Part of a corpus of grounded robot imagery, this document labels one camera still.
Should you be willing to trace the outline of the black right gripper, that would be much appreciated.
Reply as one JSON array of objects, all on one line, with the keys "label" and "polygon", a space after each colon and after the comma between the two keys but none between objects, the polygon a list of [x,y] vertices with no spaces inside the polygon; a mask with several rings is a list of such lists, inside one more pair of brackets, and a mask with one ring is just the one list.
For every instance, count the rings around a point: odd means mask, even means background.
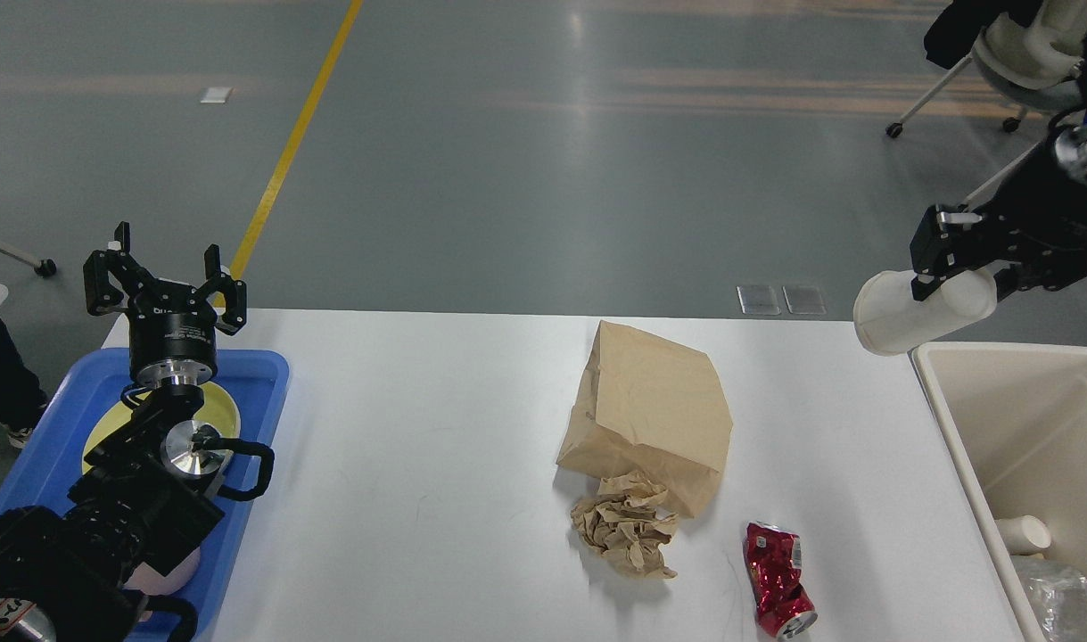
[{"label": "black right gripper", "polygon": [[967,270],[994,274],[996,301],[1087,277],[1087,134],[1049,134],[980,207],[927,207],[910,241],[911,297]]}]

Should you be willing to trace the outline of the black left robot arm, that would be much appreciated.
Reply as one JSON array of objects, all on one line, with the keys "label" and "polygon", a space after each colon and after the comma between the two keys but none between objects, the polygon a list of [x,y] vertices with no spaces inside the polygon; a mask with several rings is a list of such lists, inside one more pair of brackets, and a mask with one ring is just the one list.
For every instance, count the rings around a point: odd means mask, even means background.
[{"label": "black left robot arm", "polygon": [[132,256],[122,222],[84,263],[91,316],[128,319],[130,418],[84,454],[71,508],[0,514],[0,641],[123,641],[143,613],[168,613],[172,641],[190,641],[198,613],[172,595],[128,588],[140,565],[173,572],[224,519],[216,499],[261,498],[275,452],[198,420],[218,374],[217,333],[247,320],[246,285],[204,253],[205,280],[159,279]]}]

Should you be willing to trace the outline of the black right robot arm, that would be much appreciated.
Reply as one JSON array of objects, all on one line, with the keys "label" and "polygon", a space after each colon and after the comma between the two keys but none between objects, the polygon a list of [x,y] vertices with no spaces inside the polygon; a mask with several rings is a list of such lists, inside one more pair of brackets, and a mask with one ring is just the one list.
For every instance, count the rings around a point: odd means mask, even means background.
[{"label": "black right robot arm", "polygon": [[999,298],[1087,277],[1087,60],[1074,84],[1080,96],[1039,143],[958,207],[926,209],[910,243],[914,300],[995,261]]}]

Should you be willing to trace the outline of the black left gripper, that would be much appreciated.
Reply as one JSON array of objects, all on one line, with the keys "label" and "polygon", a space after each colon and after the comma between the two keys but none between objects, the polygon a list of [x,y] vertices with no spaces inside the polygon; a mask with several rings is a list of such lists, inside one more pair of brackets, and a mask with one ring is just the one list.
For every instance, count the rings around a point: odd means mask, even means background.
[{"label": "black left gripper", "polygon": [[218,373],[216,329],[240,333],[247,322],[247,287],[221,264],[218,246],[203,255],[204,282],[188,295],[188,309],[161,309],[164,289],[132,256],[130,224],[118,223],[112,240],[84,261],[84,305],[91,316],[128,313],[132,382],[157,389],[207,383]]}]

